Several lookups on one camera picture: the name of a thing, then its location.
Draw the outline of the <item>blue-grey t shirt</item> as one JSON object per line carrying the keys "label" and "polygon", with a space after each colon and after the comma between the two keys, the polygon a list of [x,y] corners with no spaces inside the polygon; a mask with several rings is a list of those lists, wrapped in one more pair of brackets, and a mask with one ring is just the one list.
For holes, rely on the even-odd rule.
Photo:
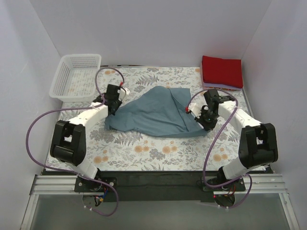
{"label": "blue-grey t shirt", "polygon": [[156,86],[108,116],[105,128],[136,131],[158,138],[205,136],[207,131],[194,120],[193,115],[186,114],[185,106],[190,99],[188,88]]}

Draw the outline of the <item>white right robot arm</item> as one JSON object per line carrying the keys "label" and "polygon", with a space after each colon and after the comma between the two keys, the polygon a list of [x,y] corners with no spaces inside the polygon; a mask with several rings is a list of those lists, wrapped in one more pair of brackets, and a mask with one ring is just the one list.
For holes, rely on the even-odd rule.
{"label": "white right robot arm", "polygon": [[209,188],[230,189],[235,181],[251,170],[278,160],[276,130],[271,123],[262,123],[238,108],[238,101],[231,94],[220,96],[217,89],[205,91],[208,109],[201,110],[201,123],[213,129],[222,117],[240,134],[238,156],[222,166],[215,178],[204,180]]}

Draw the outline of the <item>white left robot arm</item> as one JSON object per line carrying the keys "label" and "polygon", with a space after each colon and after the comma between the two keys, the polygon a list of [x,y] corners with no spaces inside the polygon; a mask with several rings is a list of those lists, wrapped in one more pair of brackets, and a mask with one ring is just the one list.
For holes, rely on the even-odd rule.
{"label": "white left robot arm", "polygon": [[88,109],[68,121],[60,120],[55,124],[50,155],[86,176],[85,185],[90,191],[98,191],[102,180],[97,177],[98,168],[86,157],[86,131],[100,120],[114,115],[129,93],[121,85],[109,84],[107,91],[95,98]]}

